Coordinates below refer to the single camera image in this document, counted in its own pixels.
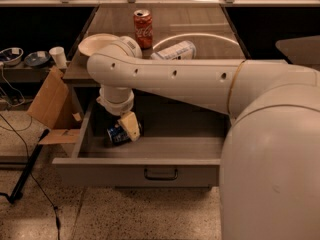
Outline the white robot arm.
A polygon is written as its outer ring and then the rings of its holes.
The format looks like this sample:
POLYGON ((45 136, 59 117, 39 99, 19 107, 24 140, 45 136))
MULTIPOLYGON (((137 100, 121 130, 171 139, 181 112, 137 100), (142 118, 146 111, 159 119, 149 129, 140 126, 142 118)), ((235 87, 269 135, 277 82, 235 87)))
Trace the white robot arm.
POLYGON ((145 60, 123 37, 89 57, 108 104, 132 88, 226 114, 223 240, 320 240, 320 74, 257 60, 145 60))

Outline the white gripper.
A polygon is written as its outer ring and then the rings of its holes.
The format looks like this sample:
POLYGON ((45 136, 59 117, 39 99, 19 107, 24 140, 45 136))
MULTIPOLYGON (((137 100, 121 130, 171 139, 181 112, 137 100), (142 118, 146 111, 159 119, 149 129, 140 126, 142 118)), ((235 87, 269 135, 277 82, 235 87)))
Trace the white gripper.
POLYGON ((96 101, 110 114, 120 116, 118 123, 131 141, 139 139, 139 123, 135 113, 130 111, 134 105, 134 94, 130 88, 101 86, 96 101))

